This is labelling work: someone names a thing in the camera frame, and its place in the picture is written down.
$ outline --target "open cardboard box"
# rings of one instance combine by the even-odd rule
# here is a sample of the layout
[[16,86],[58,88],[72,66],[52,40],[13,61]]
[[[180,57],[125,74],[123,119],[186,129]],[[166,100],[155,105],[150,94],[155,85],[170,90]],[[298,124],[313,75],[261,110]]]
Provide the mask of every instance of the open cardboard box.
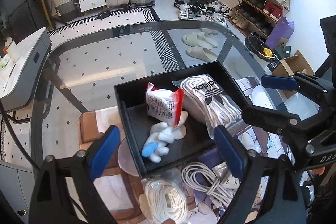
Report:
[[[280,64],[275,68],[272,74],[276,76],[290,76],[295,75],[297,71],[314,75],[312,68],[299,50],[297,50],[293,56],[280,60]],[[296,91],[284,90],[283,93],[289,99]]]

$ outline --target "yellow object in basket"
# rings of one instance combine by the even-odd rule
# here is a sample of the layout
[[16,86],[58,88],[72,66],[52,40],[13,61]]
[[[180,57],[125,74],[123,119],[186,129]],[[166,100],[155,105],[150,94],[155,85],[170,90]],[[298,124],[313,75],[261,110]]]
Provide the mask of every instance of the yellow object in basket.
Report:
[[273,57],[273,53],[272,53],[272,51],[269,48],[264,48],[264,50],[262,51],[262,53],[266,57]]

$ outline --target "red shoe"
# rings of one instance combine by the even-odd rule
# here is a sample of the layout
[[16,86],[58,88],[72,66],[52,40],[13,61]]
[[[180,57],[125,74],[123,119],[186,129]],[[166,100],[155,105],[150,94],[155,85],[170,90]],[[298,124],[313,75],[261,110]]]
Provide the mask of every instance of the red shoe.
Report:
[[266,1],[263,11],[269,15],[273,11],[274,6],[272,2]]
[[269,16],[274,20],[278,20],[280,17],[282,17],[282,8],[278,5],[273,4],[273,11]]

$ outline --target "purple paper bag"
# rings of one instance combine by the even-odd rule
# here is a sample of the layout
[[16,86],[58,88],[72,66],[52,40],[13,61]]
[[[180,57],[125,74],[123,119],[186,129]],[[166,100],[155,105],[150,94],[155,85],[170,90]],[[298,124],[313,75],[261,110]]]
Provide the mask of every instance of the purple paper bag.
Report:
[[273,31],[266,40],[266,45],[270,49],[274,49],[278,44],[286,44],[288,39],[294,32],[294,21],[288,22],[282,17],[276,23]]

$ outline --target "coiled white rope in plastic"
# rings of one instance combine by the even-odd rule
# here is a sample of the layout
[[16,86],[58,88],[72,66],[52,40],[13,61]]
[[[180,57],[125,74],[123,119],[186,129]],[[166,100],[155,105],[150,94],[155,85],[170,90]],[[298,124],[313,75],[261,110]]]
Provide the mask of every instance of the coiled white rope in plastic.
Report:
[[146,183],[144,193],[156,224],[161,224],[168,218],[176,224],[181,224],[187,218],[187,200],[176,183],[160,179],[151,180]]
[[222,98],[223,105],[219,104],[214,99],[208,105],[205,101],[205,97],[207,94],[216,94],[216,90],[212,91],[207,88],[195,90],[194,87],[200,85],[204,86],[204,84],[210,86],[209,82],[214,83],[213,79],[206,75],[192,76],[182,81],[181,88],[184,89],[184,94],[187,95],[200,109],[206,119],[210,122],[212,128],[221,124],[228,127],[242,117],[241,112],[231,105],[223,94],[218,94]]
[[[201,173],[211,185],[204,186],[196,180],[196,174]],[[228,189],[220,185],[221,181],[212,170],[200,162],[192,162],[187,165],[181,173],[182,181],[194,190],[211,195],[220,201],[224,207],[228,207],[237,189]]]

